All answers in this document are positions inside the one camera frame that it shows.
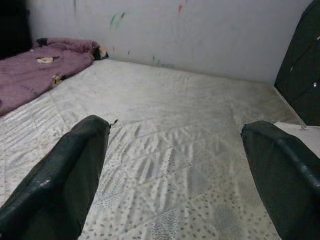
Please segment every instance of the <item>mattress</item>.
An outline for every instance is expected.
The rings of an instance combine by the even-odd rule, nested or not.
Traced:
[[[301,140],[318,158],[320,158],[320,126],[305,126],[276,122],[276,127]]]
[[[297,123],[272,86],[113,60],[0,118],[0,205],[90,114],[119,122],[80,240],[279,239],[240,137]]]

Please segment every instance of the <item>bedding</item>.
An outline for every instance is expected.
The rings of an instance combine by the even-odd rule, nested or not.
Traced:
[[[40,38],[33,49],[0,61],[0,116],[37,98],[89,67],[95,41]]]
[[[119,121],[80,240],[279,240],[240,137],[298,123],[272,86],[113,60],[0,117],[0,205],[91,114]]]

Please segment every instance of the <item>dark green wardrobe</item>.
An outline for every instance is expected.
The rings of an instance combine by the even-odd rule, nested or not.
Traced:
[[[302,14],[274,85],[307,125],[320,125],[320,0]]]

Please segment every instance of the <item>pink blanket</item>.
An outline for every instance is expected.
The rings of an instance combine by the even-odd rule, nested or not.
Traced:
[[[95,41],[42,38],[32,50],[0,60],[0,116],[89,67],[97,50]]]

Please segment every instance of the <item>red mark on wall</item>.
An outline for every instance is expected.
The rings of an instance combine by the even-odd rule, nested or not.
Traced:
[[[182,9],[184,8],[184,6],[182,4],[179,5],[179,8],[178,8],[178,13],[181,13]]]

